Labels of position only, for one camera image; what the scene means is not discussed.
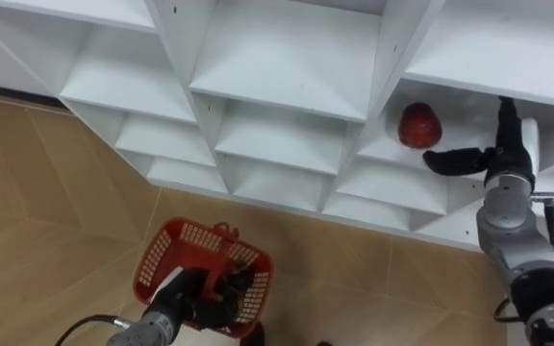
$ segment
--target basket handle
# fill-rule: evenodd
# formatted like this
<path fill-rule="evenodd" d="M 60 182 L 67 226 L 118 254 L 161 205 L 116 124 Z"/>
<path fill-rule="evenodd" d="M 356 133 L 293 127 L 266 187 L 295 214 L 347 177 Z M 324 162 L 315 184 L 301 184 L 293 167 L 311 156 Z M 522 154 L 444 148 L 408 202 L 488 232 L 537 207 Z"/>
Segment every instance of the basket handle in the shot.
<path fill-rule="evenodd" d="M 226 222 L 220 222 L 214 225 L 214 230 L 221 234 L 223 241 L 219 250 L 217 250 L 218 255 L 218 267 L 223 268 L 228 263 L 228 250 L 230 247 L 237 241 L 239 238 L 239 229 L 234 228 L 230 229 L 230 225 Z M 221 272 L 219 270 L 212 270 L 209 272 L 207 280 L 204 282 L 204 287 L 202 288 L 202 296 L 207 298 L 214 297 L 214 289 L 219 279 Z"/>

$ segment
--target red apple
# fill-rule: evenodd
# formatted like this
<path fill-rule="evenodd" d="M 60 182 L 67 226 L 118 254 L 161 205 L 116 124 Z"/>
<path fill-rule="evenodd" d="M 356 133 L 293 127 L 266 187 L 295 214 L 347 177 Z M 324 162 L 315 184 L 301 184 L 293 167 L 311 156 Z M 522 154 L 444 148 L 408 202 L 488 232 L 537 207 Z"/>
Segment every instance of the red apple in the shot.
<path fill-rule="evenodd" d="M 401 143 L 414 149 L 426 149 L 441 139 L 441 123 L 431 106 L 416 102 L 406 107 L 399 123 Z"/>

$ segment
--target wooden floor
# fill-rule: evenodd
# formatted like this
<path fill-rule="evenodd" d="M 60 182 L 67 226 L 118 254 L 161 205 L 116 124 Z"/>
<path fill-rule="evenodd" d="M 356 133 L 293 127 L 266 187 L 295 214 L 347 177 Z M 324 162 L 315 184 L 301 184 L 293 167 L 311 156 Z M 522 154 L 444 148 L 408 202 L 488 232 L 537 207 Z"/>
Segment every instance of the wooden floor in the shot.
<path fill-rule="evenodd" d="M 0 98 L 0 345 L 53 345 L 93 313 L 136 319 L 131 278 L 169 217 L 227 221 L 276 264 L 268 345 L 505 345 L 475 253 L 146 183 L 79 120 Z M 109 327 L 66 345 L 104 346 Z M 183 330 L 178 345 L 236 345 Z"/>

